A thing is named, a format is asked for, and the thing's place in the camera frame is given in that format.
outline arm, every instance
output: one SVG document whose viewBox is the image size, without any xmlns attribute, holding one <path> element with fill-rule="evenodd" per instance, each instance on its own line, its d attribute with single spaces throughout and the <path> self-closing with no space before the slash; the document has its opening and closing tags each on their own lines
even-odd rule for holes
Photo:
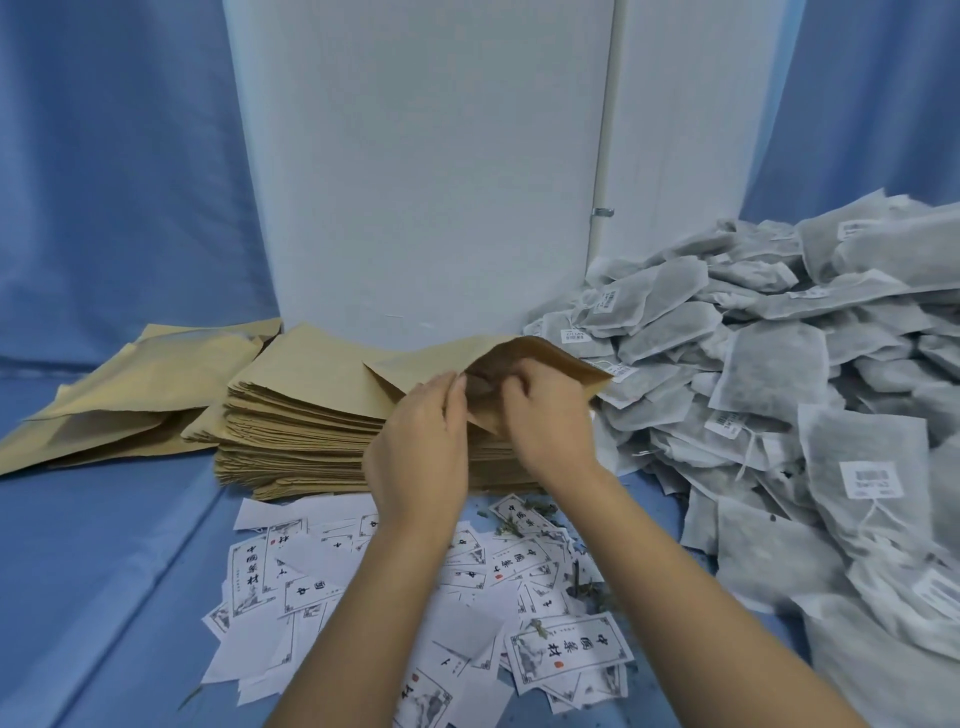
<svg viewBox="0 0 960 728">
<path fill-rule="evenodd" d="M 380 525 L 267 728 L 389 726 L 467 498 L 466 380 L 418 385 L 364 454 Z"/>
<path fill-rule="evenodd" d="M 583 537 L 686 728 L 866 726 L 600 467 L 577 382 L 525 360 L 502 394 L 517 455 Z"/>
</svg>

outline forearm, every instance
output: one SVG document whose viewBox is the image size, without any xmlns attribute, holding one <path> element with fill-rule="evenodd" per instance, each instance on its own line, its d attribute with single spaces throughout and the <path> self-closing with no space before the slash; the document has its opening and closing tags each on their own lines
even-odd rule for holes
<svg viewBox="0 0 960 728">
<path fill-rule="evenodd" d="M 390 725 L 449 535 L 381 526 L 269 728 Z"/>
<path fill-rule="evenodd" d="M 686 728 L 863 726 L 599 468 L 548 490 L 623 607 Z"/>
</svg>

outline right hand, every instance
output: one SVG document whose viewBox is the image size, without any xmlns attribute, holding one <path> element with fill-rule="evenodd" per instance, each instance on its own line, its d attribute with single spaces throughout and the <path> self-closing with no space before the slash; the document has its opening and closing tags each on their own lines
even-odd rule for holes
<svg viewBox="0 0 960 728">
<path fill-rule="evenodd" d="M 584 388 L 534 359 L 521 359 L 500 390 L 516 456 L 548 491 L 599 468 Z"/>
</svg>

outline stack of paper bags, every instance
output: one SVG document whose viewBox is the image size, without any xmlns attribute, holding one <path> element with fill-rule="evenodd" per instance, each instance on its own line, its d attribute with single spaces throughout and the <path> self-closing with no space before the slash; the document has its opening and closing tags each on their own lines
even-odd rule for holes
<svg viewBox="0 0 960 728">
<path fill-rule="evenodd" d="M 527 356 L 577 378 L 588 398 L 610 378 L 535 337 L 473 336 L 397 353 L 301 324 L 240 372 L 183 437 L 216 443 L 221 481 L 252 487 L 261 500 L 366 490 L 363 452 L 396 402 L 435 374 L 466 372 L 471 487 L 533 488 L 504 439 L 497 394 L 512 364 Z"/>
<path fill-rule="evenodd" d="M 279 319 L 224 328 L 147 325 L 0 440 L 0 474 L 212 447 L 180 432 L 279 331 Z"/>
</svg>

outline paper label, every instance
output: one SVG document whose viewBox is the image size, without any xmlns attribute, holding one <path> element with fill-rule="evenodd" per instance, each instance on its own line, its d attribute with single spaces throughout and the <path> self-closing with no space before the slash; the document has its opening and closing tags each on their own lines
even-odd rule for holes
<svg viewBox="0 0 960 728">
<path fill-rule="evenodd" d="M 560 331 L 561 344 L 582 344 L 586 341 L 592 341 L 586 331 L 578 328 L 563 328 Z"/>
<path fill-rule="evenodd" d="M 837 226 L 837 240 L 842 243 L 848 237 L 860 231 L 868 230 L 869 228 L 879 225 L 881 222 L 880 220 L 848 220 L 845 223 L 840 223 L 840 225 Z"/>
<path fill-rule="evenodd" d="M 935 569 L 927 569 L 913 585 L 916 595 L 944 617 L 960 621 L 960 585 Z"/>
<path fill-rule="evenodd" d="M 742 412 L 723 412 L 715 409 L 704 423 L 704 428 L 710 432 L 716 432 L 728 440 L 735 440 L 746 422 L 747 416 Z"/>
<path fill-rule="evenodd" d="M 903 486 L 897 476 L 896 463 L 876 463 L 853 460 L 840 463 L 843 487 L 847 497 L 854 500 L 903 497 Z"/>
<path fill-rule="evenodd" d="M 594 313 L 610 313 L 613 311 L 613 307 L 616 305 L 616 297 L 619 293 L 620 289 L 616 288 L 613 291 L 607 291 L 601 295 L 600 301 L 593 307 Z"/>
<path fill-rule="evenodd" d="M 825 299 L 830 295 L 830 292 L 819 285 L 815 285 L 805 291 L 787 291 L 786 295 L 791 299 Z"/>
</svg>

